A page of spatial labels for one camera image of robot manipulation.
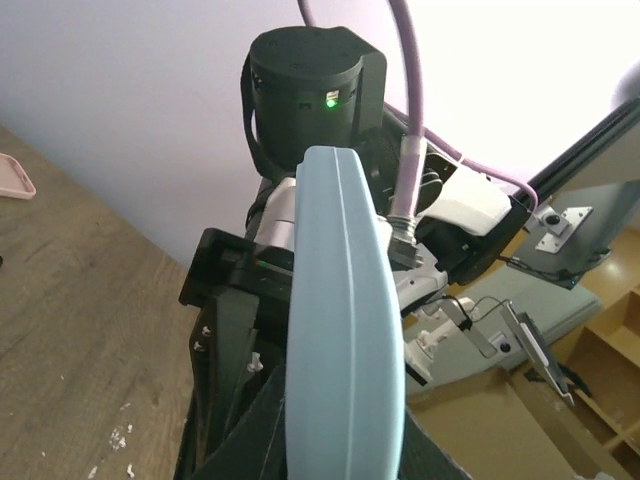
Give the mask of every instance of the wooden table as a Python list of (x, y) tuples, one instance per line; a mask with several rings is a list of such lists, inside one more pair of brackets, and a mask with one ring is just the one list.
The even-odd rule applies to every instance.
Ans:
[(1, 127), (0, 152), (38, 190), (0, 198), (0, 477), (172, 478), (191, 393), (185, 270)]

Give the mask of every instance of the pink object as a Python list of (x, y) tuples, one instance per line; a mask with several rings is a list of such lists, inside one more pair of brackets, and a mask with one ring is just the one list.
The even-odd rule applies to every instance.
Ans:
[(36, 194), (36, 187), (18, 161), (0, 153), (0, 197), (30, 200)]

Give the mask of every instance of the metal bracket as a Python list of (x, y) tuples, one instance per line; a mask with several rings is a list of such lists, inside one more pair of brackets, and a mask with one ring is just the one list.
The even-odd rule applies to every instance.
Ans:
[(539, 252), (558, 253), (592, 211), (592, 207), (567, 208), (562, 213), (562, 218), (566, 220), (569, 225), (559, 235), (547, 233), (542, 237), (538, 245), (536, 245), (536, 250)]

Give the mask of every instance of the white debris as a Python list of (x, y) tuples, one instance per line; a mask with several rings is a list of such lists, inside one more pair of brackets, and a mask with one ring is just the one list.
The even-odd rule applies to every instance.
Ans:
[(111, 432), (111, 437), (109, 438), (109, 445), (115, 452), (127, 446), (127, 441), (122, 436), (122, 427), (116, 427)]

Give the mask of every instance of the wooden shelf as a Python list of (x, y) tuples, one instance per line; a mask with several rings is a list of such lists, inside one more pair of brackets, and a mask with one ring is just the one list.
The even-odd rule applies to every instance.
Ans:
[(631, 292), (587, 328), (640, 369), (640, 294)]
[(605, 450), (609, 453), (613, 452), (614, 450), (616, 450), (618, 447), (620, 447), (620, 445), (622, 445), (624, 443), (624, 438), (622, 437), (613, 437), (611, 440), (607, 440), (603, 446), (605, 448)]
[(576, 397), (579, 399), (580, 402), (582, 402), (584, 405), (586, 405), (587, 407), (589, 407), (590, 412), (593, 414), (596, 414), (596, 417), (600, 420), (602, 420), (602, 422), (604, 422), (604, 424), (609, 428), (609, 430), (612, 432), (612, 435), (610, 435), (610, 437), (605, 440), (604, 442), (602, 442), (602, 440), (600, 440), (600, 438), (598, 438), (599, 436), (601, 436), (601, 431), (602, 430), (596, 430), (596, 432), (598, 432), (598, 434), (596, 434), (594, 432), (594, 430), (592, 430), (591, 428), (589, 428), (589, 425), (587, 425), (587, 422), (591, 425), (595, 424), (595, 421), (593, 419), (588, 419), (587, 415), (579, 415), (577, 412), (577, 416), (578, 418), (581, 418), (583, 423), (585, 424), (585, 427), (587, 427), (587, 429), (593, 434), (594, 437), (596, 437), (598, 440), (600, 440), (601, 443), (606, 444), (608, 443), (611, 438), (620, 438), (621, 440), (624, 438), (624, 428), (617, 423), (613, 418), (611, 418), (611, 416), (609, 416), (604, 410), (602, 410), (602, 408), (600, 408), (600, 406), (594, 402), (591, 398), (587, 397), (582, 391), (580, 390), (576, 390), (575, 392)]
[(587, 323), (567, 365), (593, 394), (575, 392), (576, 416), (640, 479), (640, 285)]
[(640, 456), (629, 445), (621, 443), (613, 450), (612, 455), (632, 478), (640, 478)]

